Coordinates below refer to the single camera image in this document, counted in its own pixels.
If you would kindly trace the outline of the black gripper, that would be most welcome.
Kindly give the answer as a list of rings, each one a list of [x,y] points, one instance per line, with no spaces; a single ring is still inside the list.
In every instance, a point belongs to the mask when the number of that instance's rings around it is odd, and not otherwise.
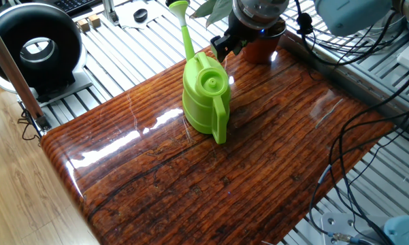
[[[210,47],[218,62],[222,63],[230,52],[238,55],[240,46],[245,46],[244,42],[253,42],[264,34],[264,29],[251,29],[235,15],[229,15],[229,27],[225,35],[213,37],[210,40]]]

